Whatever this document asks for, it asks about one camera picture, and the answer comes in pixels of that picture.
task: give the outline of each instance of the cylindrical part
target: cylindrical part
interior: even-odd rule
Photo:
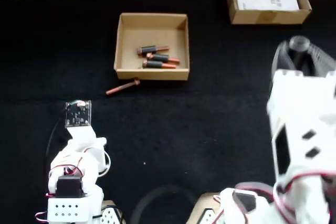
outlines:
[[[161,54],[151,54],[148,53],[147,54],[147,59],[148,60],[155,60],[155,61],[161,61],[161,62],[174,62],[174,63],[180,63],[179,59],[175,59],[175,58],[169,58],[169,55],[161,55]]]
[[[157,51],[167,51],[167,50],[169,50],[168,46],[162,46],[162,47],[146,46],[146,47],[138,47],[137,53],[138,55],[146,56],[146,54],[148,54],[149,52],[156,53]]]
[[[289,41],[288,54],[294,61],[306,54],[310,46],[310,40],[304,36],[294,36]]]
[[[126,88],[129,88],[131,86],[134,86],[134,85],[139,85],[140,84],[140,80],[138,79],[135,79],[134,81],[130,82],[130,83],[126,83],[124,85],[121,85],[119,87],[116,87],[116,88],[113,88],[113,89],[110,89],[108,91],[106,91],[106,94],[109,95],[109,94],[113,94],[113,93],[116,93],[120,90],[123,90],[123,89],[126,89]]]
[[[287,47],[287,53],[295,68],[302,71],[304,75],[314,75],[312,58],[308,53],[310,40],[304,36],[294,36]]]
[[[144,68],[176,68],[176,65],[162,63],[161,61],[144,60],[142,63]]]

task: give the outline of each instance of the black wire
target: black wire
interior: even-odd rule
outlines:
[[[57,119],[54,127],[52,128],[52,131],[50,133],[49,139],[48,139],[48,143],[47,143],[47,147],[46,147],[46,153],[45,153],[45,159],[44,159],[44,177],[46,180],[46,185],[47,185],[47,191],[48,191],[48,171],[49,171],[49,167],[48,167],[48,156],[49,156],[49,150],[50,150],[50,146],[51,146],[51,142],[52,139],[54,137],[54,133],[55,130],[58,126],[58,124],[60,123],[60,121],[64,118],[65,112],[71,107],[71,104],[66,106],[64,109],[62,109],[61,115],[59,116],[59,118]]]
[[[97,219],[97,218],[100,218],[102,217],[103,215],[95,215],[95,216],[92,216],[93,219]]]

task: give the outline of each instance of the circuit board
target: circuit board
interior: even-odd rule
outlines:
[[[65,127],[91,125],[91,101],[79,101],[75,104],[66,103]]]

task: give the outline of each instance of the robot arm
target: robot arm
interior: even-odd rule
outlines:
[[[267,103],[276,183],[226,188],[217,196],[221,210],[208,223],[332,223],[323,177],[336,176],[335,69],[335,61],[304,37],[279,45]]]
[[[111,159],[104,150],[106,138],[96,137],[91,127],[91,101],[67,103],[65,127],[72,139],[50,165],[45,221],[98,224],[104,194],[96,181],[108,172]],[[119,224],[118,216],[111,219]]]

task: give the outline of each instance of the open cardboard box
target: open cardboard box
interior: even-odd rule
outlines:
[[[232,24],[302,24],[311,12],[308,0],[297,0],[299,10],[240,10],[237,0],[227,0]]]
[[[158,52],[178,58],[176,69],[142,68],[136,49],[169,46]],[[187,80],[190,70],[188,20],[185,14],[122,13],[119,18],[114,69],[119,79]]]

